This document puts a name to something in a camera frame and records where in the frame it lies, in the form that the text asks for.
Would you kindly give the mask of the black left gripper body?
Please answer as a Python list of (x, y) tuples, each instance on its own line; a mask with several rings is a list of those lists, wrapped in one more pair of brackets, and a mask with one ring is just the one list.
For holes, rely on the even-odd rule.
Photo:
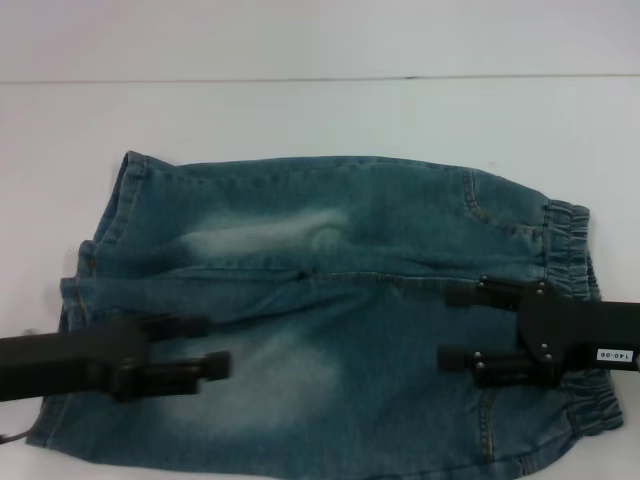
[(76, 392), (115, 398), (133, 391), (149, 340), (128, 321), (97, 328), (1, 340), (1, 400)]

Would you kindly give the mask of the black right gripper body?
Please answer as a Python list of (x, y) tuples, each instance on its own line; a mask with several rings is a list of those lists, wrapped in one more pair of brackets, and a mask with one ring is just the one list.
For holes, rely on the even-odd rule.
[(518, 337), (538, 362), (564, 374), (639, 370), (639, 305), (568, 297), (534, 283), (518, 306)]

